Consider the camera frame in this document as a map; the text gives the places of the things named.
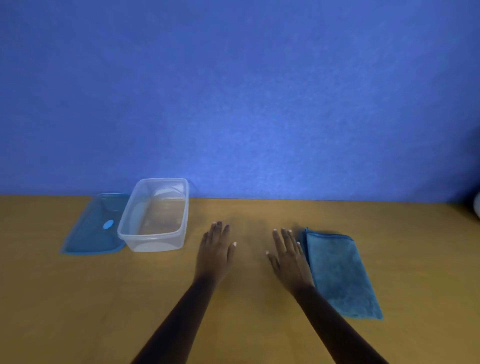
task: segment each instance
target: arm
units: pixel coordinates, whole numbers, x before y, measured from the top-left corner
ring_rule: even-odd
[[[190,288],[155,331],[132,364],[185,363],[215,287],[227,273],[236,243],[227,245],[229,225],[213,223],[200,242]]]
[[[267,252],[275,275],[297,300],[336,364],[387,364],[347,321],[321,296],[300,243],[282,229],[283,241],[274,230],[278,258]]]

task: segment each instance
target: teal towel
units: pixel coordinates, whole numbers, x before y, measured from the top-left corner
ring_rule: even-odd
[[[305,229],[302,248],[318,292],[339,314],[383,319],[372,284],[352,238]]]

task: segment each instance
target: person's left arm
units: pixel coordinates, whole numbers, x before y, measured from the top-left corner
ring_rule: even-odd
[[[185,363],[215,287],[226,275],[236,243],[228,245],[230,226],[213,223],[200,242],[190,288],[145,344],[132,364]]]

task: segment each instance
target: hand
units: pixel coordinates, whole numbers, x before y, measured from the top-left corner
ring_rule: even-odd
[[[227,274],[237,246],[237,243],[227,245],[229,232],[230,226],[225,225],[222,231],[222,222],[218,221],[214,222],[210,230],[204,234],[197,255],[194,280],[212,279],[217,285]]]
[[[303,254],[300,243],[295,242],[292,230],[288,232],[282,228],[283,241],[277,230],[273,230],[273,240],[275,241],[278,259],[275,255],[266,252],[273,271],[283,286],[292,295],[303,288],[313,287],[312,273]]]

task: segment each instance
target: forearm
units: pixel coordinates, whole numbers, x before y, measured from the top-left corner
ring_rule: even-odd
[[[185,363],[214,289],[213,280],[196,280],[132,364]]]
[[[294,296],[336,364],[387,363],[314,287]]]

